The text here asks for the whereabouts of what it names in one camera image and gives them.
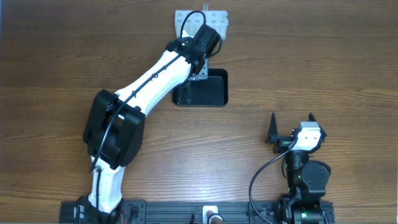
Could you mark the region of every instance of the wooden table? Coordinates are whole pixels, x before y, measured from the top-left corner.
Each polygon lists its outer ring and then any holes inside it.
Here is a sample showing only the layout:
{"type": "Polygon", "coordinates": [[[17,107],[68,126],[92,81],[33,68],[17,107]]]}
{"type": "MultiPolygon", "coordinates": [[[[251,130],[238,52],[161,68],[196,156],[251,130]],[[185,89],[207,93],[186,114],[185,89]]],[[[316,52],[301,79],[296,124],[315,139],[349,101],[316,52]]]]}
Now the wooden table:
{"type": "MultiPolygon", "coordinates": [[[[126,168],[124,198],[248,201],[272,112],[290,134],[312,112],[328,134],[325,200],[338,223],[397,214],[398,2],[5,0],[0,40],[0,222],[57,222],[60,202],[91,191],[82,134],[93,97],[132,83],[175,39],[177,9],[227,10],[211,68],[229,73],[224,108],[167,95],[126,168]]],[[[253,197],[287,192],[280,162],[253,197]]]]}

